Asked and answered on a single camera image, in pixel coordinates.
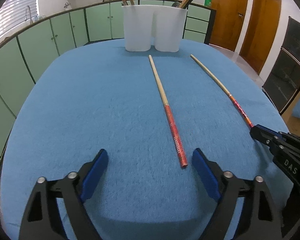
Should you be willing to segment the window blinds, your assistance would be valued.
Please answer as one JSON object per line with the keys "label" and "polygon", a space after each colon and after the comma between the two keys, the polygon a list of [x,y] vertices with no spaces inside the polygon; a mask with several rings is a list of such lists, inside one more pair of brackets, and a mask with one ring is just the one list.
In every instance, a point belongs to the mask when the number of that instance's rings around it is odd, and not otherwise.
{"label": "window blinds", "polygon": [[37,0],[6,0],[0,8],[0,37],[26,22],[25,8],[31,8],[32,20],[38,16]]}

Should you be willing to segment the metal spoon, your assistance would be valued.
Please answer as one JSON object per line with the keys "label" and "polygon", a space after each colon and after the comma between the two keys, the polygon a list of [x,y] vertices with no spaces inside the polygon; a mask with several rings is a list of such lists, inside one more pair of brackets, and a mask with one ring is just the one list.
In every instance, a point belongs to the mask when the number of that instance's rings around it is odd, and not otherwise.
{"label": "metal spoon", "polygon": [[174,3],[172,4],[172,7],[178,8],[178,7],[179,7],[179,5],[180,5],[180,3],[179,3],[179,2],[174,2]]}

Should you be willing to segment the white double utensil holder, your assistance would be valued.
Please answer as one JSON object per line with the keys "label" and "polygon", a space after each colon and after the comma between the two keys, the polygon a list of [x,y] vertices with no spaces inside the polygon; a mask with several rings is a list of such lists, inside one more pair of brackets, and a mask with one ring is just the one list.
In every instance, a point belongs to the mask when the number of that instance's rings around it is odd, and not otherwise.
{"label": "white double utensil holder", "polygon": [[187,10],[164,5],[124,5],[125,49],[143,52],[151,46],[176,53],[183,38]]}

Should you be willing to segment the black oven cabinet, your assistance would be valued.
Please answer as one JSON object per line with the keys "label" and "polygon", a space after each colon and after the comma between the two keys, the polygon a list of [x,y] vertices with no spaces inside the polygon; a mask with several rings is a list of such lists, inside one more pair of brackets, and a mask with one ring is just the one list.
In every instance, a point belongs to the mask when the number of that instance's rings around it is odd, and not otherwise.
{"label": "black oven cabinet", "polygon": [[290,17],[283,44],[262,90],[279,114],[300,90],[300,22]]}

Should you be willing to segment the kitchen faucet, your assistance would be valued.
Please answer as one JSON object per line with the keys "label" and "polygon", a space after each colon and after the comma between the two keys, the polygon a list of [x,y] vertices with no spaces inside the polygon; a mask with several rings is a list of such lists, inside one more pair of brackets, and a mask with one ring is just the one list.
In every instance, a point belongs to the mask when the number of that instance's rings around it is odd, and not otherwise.
{"label": "kitchen faucet", "polygon": [[27,5],[26,8],[25,8],[25,21],[28,21],[29,24],[33,23],[32,14],[31,14],[31,8],[30,8],[29,5]]}

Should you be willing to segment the red ribbed chopstick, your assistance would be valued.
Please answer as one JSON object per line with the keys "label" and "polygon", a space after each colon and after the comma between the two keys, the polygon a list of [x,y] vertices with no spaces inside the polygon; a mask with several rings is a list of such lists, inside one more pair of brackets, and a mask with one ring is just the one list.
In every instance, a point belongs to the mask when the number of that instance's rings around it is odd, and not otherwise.
{"label": "red ribbed chopstick", "polygon": [[168,103],[168,99],[166,97],[166,94],[165,94],[163,85],[161,83],[159,74],[158,74],[157,69],[155,67],[153,57],[151,55],[149,55],[148,58],[149,58],[149,62],[150,62],[151,68],[152,68],[152,72],[154,74],[154,78],[155,78],[155,81],[156,81],[156,84],[157,84],[157,87],[158,87],[158,90],[159,90],[159,94],[160,94],[160,97],[161,97],[161,100],[162,100],[162,103],[163,103],[163,106],[164,106],[164,110],[165,110],[165,113],[166,113],[166,116],[167,116],[168,124],[169,124],[169,127],[170,127],[171,135],[172,135],[172,138],[173,138],[173,141],[174,141],[174,145],[175,145],[175,149],[176,149],[176,152],[177,152],[177,155],[178,155],[180,166],[181,166],[181,168],[185,168],[185,167],[188,166],[188,161],[187,161],[187,158],[186,158],[186,153],[184,151],[184,148],[183,148],[183,145],[182,145],[182,142],[181,142],[181,138],[180,138],[177,126],[175,124],[173,113],[172,113],[170,105]]}

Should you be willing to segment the blue table mat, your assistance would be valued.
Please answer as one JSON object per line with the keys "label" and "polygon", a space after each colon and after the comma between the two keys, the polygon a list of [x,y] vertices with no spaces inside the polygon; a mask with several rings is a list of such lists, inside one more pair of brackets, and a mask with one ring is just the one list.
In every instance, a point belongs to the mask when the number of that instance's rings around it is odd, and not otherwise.
{"label": "blue table mat", "polygon": [[153,59],[188,159],[200,148],[239,178],[262,176],[277,208],[292,182],[224,92],[217,76],[255,124],[287,127],[262,90],[228,57],[183,40],[176,53],[125,50],[123,40],[66,52],[47,68],[21,108],[0,179],[1,223],[17,239],[39,177],[61,179],[100,149],[109,164],[85,208],[103,239],[197,239],[216,202],[192,165],[181,168],[157,84]]}

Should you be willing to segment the wooden door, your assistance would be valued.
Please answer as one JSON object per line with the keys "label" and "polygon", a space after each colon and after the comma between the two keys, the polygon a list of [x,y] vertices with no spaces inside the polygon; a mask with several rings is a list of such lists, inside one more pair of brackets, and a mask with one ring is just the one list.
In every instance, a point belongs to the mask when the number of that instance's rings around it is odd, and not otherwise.
{"label": "wooden door", "polygon": [[210,43],[234,51],[242,30],[248,0],[212,0],[215,22]]}
{"label": "wooden door", "polygon": [[239,55],[261,72],[279,25],[281,0],[253,0],[247,32]]}

